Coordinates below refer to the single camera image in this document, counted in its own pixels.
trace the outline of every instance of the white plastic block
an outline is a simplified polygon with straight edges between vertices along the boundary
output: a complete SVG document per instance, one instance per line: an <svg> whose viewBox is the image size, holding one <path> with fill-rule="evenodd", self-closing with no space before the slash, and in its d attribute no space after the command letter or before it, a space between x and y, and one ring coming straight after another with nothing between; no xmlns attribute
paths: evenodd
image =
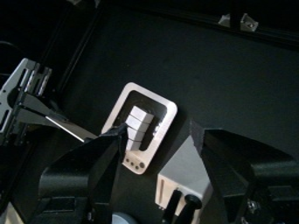
<svg viewBox="0 0 299 224"><path fill-rule="evenodd" d="M127 139L127 145L126 145L126 150L127 151L138 151L141 148L142 143L133 141L131 139Z"/></svg>
<svg viewBox="0 0 299 224"><path fill-rule="evenodd" d="M131 115L126 119L126 124L137 131L146 132L149 128L149 123L141 122L135 117Z"/></svg>
<svg viewBox="0 0 299 224"><path fill-rule="evenodd" d="M185 196L196 195L202 200L202 209L197 210L192 224L200 224L202 210L212 198L212 180L202 157L189 136L182 147L158 174L155 203L168 208L174 190L182 192L182 199L176 214L180 215L186 205Z"/></svg>
<svg viewBox="0 0 299 224"><path fill-rule="evenodd" d="M134 106L130 114L143 123L151 123L155 117L154 115L146 113L138 106Z"/></svg>
<svg viewBox="0 0 299 224"><path fill-rule="evenodd" d="M133 129L130 127L127 128L127 134L129 134L129 139L138 141L138 142L143 141L143 138L146 135L145 132L137 131L135 129Z"/></svg>

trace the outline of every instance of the hole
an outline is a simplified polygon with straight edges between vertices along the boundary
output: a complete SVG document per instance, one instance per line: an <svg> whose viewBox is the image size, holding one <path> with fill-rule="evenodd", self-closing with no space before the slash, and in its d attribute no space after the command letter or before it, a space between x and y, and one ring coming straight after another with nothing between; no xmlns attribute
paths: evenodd
<svg viewBox="0 0 299 224"><path fill-rule="evenodd" d="M34 90L33 90L33 92L34 92L35 94L39 94L39 92L38 92L37 90L38 90L38 88L39 88L39 86L41 86L41 82L42 82L42 80L38 80L37 83L35 83Z"/></svg>
<svg viewBox="0 0 299 224"><path fill-rule="evenodd" d="M0 130L5 128L5 126L6 126L6 120L7 120L7 117L9 117L9 113L10 113L10 110L7 110L6 112L5 112L5 117L3 117L3 121L2 121L2 123L0 123Z"/></svg>
<svg viewBox="0 0 299 224"><path fill-rule="evenodd" d="M22 74L22 77L21 77L21 80L18 81L18 87L21 87L22 85L23 85L23 83L25 83L25 75L26 75L26 72L27 72L27 70L25 69L23 70L23 74Z"/></svg>

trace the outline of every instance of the metal bracket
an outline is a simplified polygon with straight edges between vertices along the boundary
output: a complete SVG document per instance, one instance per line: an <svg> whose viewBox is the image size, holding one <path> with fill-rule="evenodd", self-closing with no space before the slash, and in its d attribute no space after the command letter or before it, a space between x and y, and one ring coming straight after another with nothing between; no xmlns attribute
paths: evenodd
<svg viewBox="0 0 299 224"><path fill-rule="evenodd" d="M43 103L51 73L49 67L42 69L39 63L23 59L10 76L0 91L0 144L9 144L11 135L18 135L15 144L22 144L30 124L62 128L82 142L98 137L71 123L58 108Z"/></svg>
<svg viewBox="0 0 299 224"><path fill-rule="evenodd" d="M245 13L240 23L241 23L241 30L244 32L256 32L257 31L258 22L253 19L253 17L249 16L248 13ZM230 14L222 16L222 18L220 20L220 25L230 28Z"/></svg>

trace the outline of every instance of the black surface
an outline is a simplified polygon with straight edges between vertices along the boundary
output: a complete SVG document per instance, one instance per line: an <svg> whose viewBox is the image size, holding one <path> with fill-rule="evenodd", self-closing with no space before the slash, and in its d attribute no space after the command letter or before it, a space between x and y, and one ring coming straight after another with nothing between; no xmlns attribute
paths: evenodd
<svg viewBox="0 0 299 224"><path fill-rule="evenodd" d="M192 119L240 133L299 158L299 53L225 32L110 7L61 101L70 119L95 134L129 82L178 104L180 113L145 175L122 169L117 210L154 224L157 174L190 135ZM43 169L81 143L62 131L41 138L14 202L34 212ZM218 207L202 223L218 223Z"/></svg>

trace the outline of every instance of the white component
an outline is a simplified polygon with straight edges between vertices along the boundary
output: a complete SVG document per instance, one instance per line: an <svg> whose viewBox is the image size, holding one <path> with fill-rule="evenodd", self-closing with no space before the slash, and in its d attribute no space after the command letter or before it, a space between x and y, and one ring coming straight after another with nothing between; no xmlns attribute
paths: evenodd
<svg viewBox="0 0 299 224"><path fill-rule="evenodd" d="M155 118L154 115L146 113L138 106L134 106L130 114L143 123L151 123Z"/></svg>
<svg viewBox="0 0 299 224"><path fill-rule="evenodd" d="M126 213L114 213L113 214L113 224L137 224L137 221Z"/></svg>
<svg viewBox="0 0 299 224"><path fill-rule="evenodd" d="M146 135L145 132L137 131L135 129L133 129L130 127L127 128L127 134L129 134L129 139L138 141L138 142L143 141L143 138Z"/></svg>
<svg viewBox="0 0 299 224"><path fill-rule="evenodd" d="M154 134L154 140L151 141L149 147L146 150L129 150L126 152L126 159L123 165L137 174L143 174L146 172L146 169L153 161L153 158L155 156L155 153L158 151L158 148L161 146L161 143L165 139L165 135L168 130L170 129L170 126L174 121L174 117L178 112L177 105L173 101L169 101L165 99L159 94L155 94L146 88L137 85L134 82L130 82L126 85L126 88L122 92L122 95L118 98L117 105L111 111L111 114L109 116L106 125L102 129L102 133L106 133L109 129L114 126L114 122L118 119L118 115L121 112L121 109L125 106L125 103L127 101L127 97L133 91L137 91L142 95L146 95L150 99L159 102L166 106L168 112L165 115L165 118L159 124L159 129L157 130Z"/></svg>
<svg viewBox="0 0 299 224"><path fill-rule="evenodd" d="M149 123L141 122L135 117L131 115L126 119L126 124L137 131L146 132L149 128Z"/></svg>
<svg viewBox="0 0 299 224"><path fill-rule="evenodd" d="M186 139L158 175L155 203L162 208L168 207L176 189L184 194L176 212L177 215L181 214L186 205L185 196L188 194L196 195L202 200L202 208L205 208L212 198L213 188L210 176L192 136ZM201 222L201 214L202 209L196 212L193 224Z"/></svg>
<svg viewBox="0 0 299 224"><path fill-rule="evenodd" d="M127 139L127 145L126 145L126 149L129 151L138 151L141 148L142 143L133 141L131 139Z"/></svg>

